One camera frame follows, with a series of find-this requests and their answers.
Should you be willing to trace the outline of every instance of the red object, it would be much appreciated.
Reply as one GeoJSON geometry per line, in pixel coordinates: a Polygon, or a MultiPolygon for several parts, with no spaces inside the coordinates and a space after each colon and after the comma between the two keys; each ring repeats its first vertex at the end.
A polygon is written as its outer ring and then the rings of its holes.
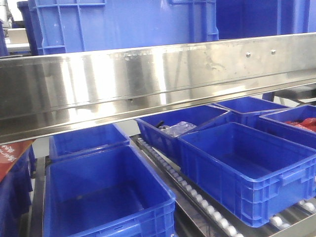
{"type": "Polygon", "coordinates": [[[301,122],[300,124],[304,127],[316,125],[316,118],[307,118],[303,122],[301,122]]]}
{"type": "Polygon", "coordinates": [[[296,127],[299,127],[299,128],[302,128],[302,129],[305,129],[305,130],[309,130],[309,131],[312,131],[311,129],[309,129],[308,127],[304,127],[303,125],[301,124],[297,124],[295,125],[296,127]]]}
{"type": "Polygon", "coordinates": [[[0,182],[34,140],[0,145],[0,182]]]}
{"type": "Polygon", "coordinates": [[[289,125],[293,125],[293,126],[299,124],[299,122],[291,122],[291,121],[286,121],[285,123],[287,123],[289,125]]]}
{"type": "Polygon", "coordinates": [[[307,127],[309,130],[316,132],[316,125],[313,126],[308,126],[307,127]]]}

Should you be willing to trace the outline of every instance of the crate handle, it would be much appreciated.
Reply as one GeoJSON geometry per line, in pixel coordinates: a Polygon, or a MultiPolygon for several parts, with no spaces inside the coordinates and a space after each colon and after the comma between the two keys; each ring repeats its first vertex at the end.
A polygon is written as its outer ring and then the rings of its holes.
{"type": "Polygon", "coordinates": [[[285,186],[289,183],[292,183],[298,179],[301,179],[305,176],[305,170],[297,170],[297,171],[291,171],[286,174],[283,174],[281,177],[282,185],[285,186]]]}
{"type": "Polygon", "coordinates": [[[141,234],[142,230],[139,223],[134,221],[115,226],[114,228],[100,231],[96,237],[133,237],[141,234]]]}

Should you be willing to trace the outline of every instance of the red sign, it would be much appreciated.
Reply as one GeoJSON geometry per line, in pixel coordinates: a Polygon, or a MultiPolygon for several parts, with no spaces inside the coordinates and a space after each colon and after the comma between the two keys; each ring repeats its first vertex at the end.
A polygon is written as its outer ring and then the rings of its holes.
{"type": "Polygon", "coordinates": [[[6,176],[13,165],[33,142],[34,140],[28,140],[0,145],[0,181],[6,176]]]}

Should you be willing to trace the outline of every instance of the metal shelf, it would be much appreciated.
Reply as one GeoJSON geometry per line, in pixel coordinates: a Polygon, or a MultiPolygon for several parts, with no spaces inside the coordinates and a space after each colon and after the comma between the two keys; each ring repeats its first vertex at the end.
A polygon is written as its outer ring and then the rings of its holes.
{"type": "Polygon", "coordinates": [[[0,60],[0,144],[316,82],[316,34],[0,60]]]}

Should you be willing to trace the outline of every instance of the plastic crate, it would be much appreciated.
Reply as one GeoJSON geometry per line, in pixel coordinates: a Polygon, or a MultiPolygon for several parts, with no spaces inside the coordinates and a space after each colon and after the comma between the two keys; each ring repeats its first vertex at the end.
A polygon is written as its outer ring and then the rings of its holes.
{"type": "Polygon", "coordinates": [[[28,3],[29,3],[30,18],[32,22],[33,34],[34,34],[34,39],[37,46],[37,51],[39,55],[43,55],[43,48],[42,48],[43,35],[41,33],[40,20],[38,16],[38,11],[36,9],[35,0],[28,0],[28,3]]]}
{"type": "Polygon", "coordinates": [[[229,122],[230,115],[230,112],[222,108],[215,106],[199,106],[138,118],[136,121],[143,139],[151,146],[159,149],[174,163],[181,166],[181,154],[178,139],[156,128],[156,125],[161,121],[164,121],[163,125],[169,126],[175,125],[181,121],[186,121],[196,125],[196,128],[189,131],[194,132],[225,124],[229,122]]]}
{"type": "Polygon", "coordinates": [[[51,136],[49,157],[58,162],[128,143],[129,138],[117,125],[108,124],[51,136]]]}
{"type": "Polygon", "coordinates": [[[13,187],[16,196],[16,209],[14,215],[16,217],[27,213],[31,205],[29,192],[31,192],[33,189],[29,171],[29,156],[30,148],[23,153],[23,155],[19,158],[19,160],[9,172],[14,176],[13,187]]]}
{"type": "Polygon", "coordinates": [[[9,53],[5,44],[2,21],[0,20],[0,56],[3,57],[3,56],[8,56],[8,55],[9,53]]]}
{"type": "Polygon", "coordinates": [[[311,139],[312,137],[316,137],[316,133],[313,131],[309,131],[303,128],[295,127],[289,124],[286,124],[286,121],[303,121],[307,118],[316,118],[316,107],[312,105],[303,105],[299,107],[295,107],[292,109],[278,111],[275,113],[270,113],[267,115],[260,116],[260,119],[264,121],[268,121],[273,124],[279,125],[279,127],[285,127],[290,130],[300,131],[302,134],[305,134],[306,141],[311,139]]]}
{"type": "Polygon", "coordinates": [[[311,32],[316,30],[315,10],[310,0],[218,0],[219,38],[311,32]]]}
{"type": "Polygon", "coordinates": [[[271,135],[316,149],[316,134],[305,133],[296,127],[282,126],[265,119],[258,118],[254,128],[271,135]]]}
{"type": "Polygon", "coordinates": [[[14,175],[8,173],[0,182],[0,236],[19,237],[18,217],[14,190],[14,175]]]}
{"type": "Polygon", "coordinates": [[[175,195],[131,146],[46,170],[44,237],[170,237],[175,195]]]}
{"type": "Polygon", "coordinates": [[[29,3],[28,1],[18,1],[17,6],[22,13],[26,34],[29,39],[30,49],[33,56],[38,55],[38,46],[35,39],[35,31],[38,31],[39,29],[34,29],[32,25],[31,20],[31,14],[29,9],[29,3]]]}
{"type": "Polygon", "coordinates": [[[260,115],[288,108],[270,101],[254,97],[243,97],[216,103],[215,105],[232,112],[231,121],[253,127],[260,115]]]}
{"type": "Polygon", "coordinates": [[[44,54],[218,39],[216,0],[30,0],[44,54]]]}
{"type": "Polygon", "coordinates": [[[182,172],[249,226],[315,196],[314,149],[237,123],[179,140],[182,172]]]}
{"type": "Polygon", "coordinates": [[[30,173],[33,173],[36,170],[36,158],[33,150],[33,146],[30,147],[30,153],[29,153],[29,160],[30,160],[30,173]]]}

